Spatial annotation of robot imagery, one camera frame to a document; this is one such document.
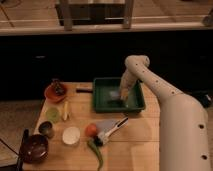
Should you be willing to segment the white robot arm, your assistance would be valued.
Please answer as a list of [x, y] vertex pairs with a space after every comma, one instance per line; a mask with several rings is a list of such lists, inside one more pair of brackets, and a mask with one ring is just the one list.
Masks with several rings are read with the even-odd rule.
[[126, 100], [137, 80], [156, 96], [160, 106], [159, 171], [213, 171], [209, 155], [208, 114], [201, 103], [148, 69], [146, 55], [130, 55], [121, 77]]

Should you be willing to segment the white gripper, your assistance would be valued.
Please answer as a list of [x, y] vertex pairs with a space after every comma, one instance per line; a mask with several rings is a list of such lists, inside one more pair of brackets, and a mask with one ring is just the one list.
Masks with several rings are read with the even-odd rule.
[[129, 96], [129, 91], [133, 88], [138, 78], [128, 69], [125, 70], [120, 81], [120, 99], [126, 101]]

